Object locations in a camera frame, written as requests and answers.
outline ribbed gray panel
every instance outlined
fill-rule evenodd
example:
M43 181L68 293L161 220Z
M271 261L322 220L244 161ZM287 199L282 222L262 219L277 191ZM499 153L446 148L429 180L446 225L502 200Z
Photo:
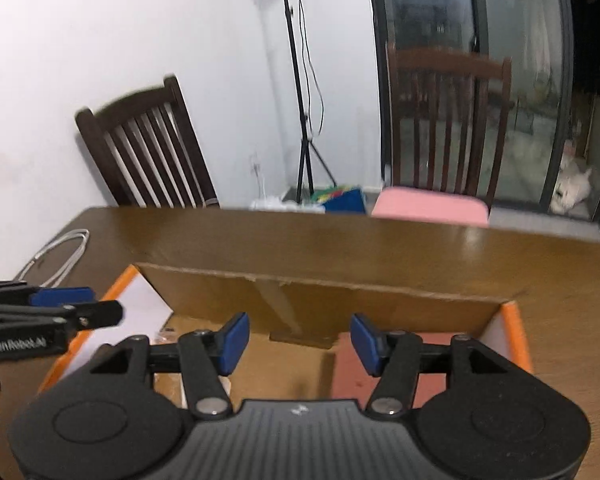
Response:
M197 425L151 480L452 480L400 424L366 418L351 400L248 400Z

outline metal bolt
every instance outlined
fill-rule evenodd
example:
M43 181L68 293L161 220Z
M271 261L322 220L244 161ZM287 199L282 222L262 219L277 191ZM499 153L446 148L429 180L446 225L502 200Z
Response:
M395 415L402 411L402 403L393 397L380 397L371 403L371 409L382 415Z
M229 408L229 403L219 397L205 397L196 402L196 410L205 415L221 415Z

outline white plush toy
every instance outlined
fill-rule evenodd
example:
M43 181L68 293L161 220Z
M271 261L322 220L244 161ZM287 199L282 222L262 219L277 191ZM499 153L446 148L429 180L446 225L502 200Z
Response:
M573 157L563 155L558 180L555 183L554 195L551 198L551 211L565 214L573 209L576 204L586 199L591 193L590 176L591 168L585 173L581 173Z

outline wooden table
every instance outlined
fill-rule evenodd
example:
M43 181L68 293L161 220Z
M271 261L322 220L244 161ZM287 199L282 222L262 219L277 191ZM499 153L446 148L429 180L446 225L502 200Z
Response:
M600 244L496 229L362 216L230 210L97 208L66 230L91 231L66 285L102 295L134 262L338 282L403 285L515 299L537 375L577 402L593 427L580 480L600 480ZM41 280L70 252L30 275ZM49 360L3 365L0 472L21 478L5 445L15 410L34 395Z

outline pink chair seat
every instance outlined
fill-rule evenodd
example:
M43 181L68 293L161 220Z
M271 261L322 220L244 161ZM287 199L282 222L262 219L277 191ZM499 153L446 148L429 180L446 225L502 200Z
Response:
M488 227L487 205L472 196L389 187L382 190L372 216L417 222Z

